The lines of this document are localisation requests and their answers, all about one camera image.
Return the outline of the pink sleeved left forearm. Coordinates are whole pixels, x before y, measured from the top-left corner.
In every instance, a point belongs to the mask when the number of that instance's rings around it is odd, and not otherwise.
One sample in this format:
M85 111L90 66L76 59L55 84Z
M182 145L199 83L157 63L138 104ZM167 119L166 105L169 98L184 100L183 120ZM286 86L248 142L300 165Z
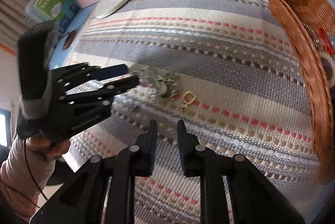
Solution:
M40 190L54 171L55 160L46 159L16 138L1 165L1 194L13 213L29 221L37 210Z

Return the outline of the person's left hand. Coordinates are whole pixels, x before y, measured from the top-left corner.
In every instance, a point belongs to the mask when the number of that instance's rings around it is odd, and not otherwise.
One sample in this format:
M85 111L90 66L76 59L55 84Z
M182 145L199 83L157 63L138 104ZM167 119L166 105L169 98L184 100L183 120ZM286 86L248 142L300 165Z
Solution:
M60 159L69 151L70 140L51 143L43 135L36 135L26 140L26 146L34 153L38 153L48 160Z

